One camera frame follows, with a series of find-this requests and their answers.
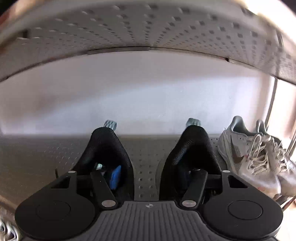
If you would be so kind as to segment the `black mesh sneaker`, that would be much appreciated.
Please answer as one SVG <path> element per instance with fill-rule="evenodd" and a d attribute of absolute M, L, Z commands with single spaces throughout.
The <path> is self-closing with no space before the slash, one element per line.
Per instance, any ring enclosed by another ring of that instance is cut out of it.
<path fill-rule="evenodd" d="M 95 129 L 78 162 L 72 168 L 84 176 L 102 164 L 104 178 L 119 202 L 134 199 L 134 171 L 132 162 L 121 141 L 115 134 L 117 123 L 107 120 L 102 127 Z"/>
<path fill-rule="evenodd" d="M 193 172 L 197 170 L 213 175 L 221 173 L 207 132 L 198 119 L 189 118 L 161 170 L 159 200 L 179 202 L 193 181 Z"/>

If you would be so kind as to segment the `grey white mesh sneaker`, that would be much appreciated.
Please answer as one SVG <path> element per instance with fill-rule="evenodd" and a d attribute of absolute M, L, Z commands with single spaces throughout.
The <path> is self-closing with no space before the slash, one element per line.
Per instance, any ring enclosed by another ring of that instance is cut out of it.
<path fill-rule="evenodd" d="M 217 149 L 227 169 L 274 199 L 281 193 L 280 181 L 271 170 L 268 138 L 250 132 L 241 116 L 235 116 L 218 139 Z"/>

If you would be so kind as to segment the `metal perforated shoe rack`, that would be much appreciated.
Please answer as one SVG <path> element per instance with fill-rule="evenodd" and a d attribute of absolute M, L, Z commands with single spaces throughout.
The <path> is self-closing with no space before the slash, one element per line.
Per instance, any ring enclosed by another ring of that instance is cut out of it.
<path fill-rule="evenodd" d="M 295 1 L 1 1 L 1 204 L 72 168 L 106 120 L 155 200 L 188 118 L 262 119 L 295 158 Z"/>

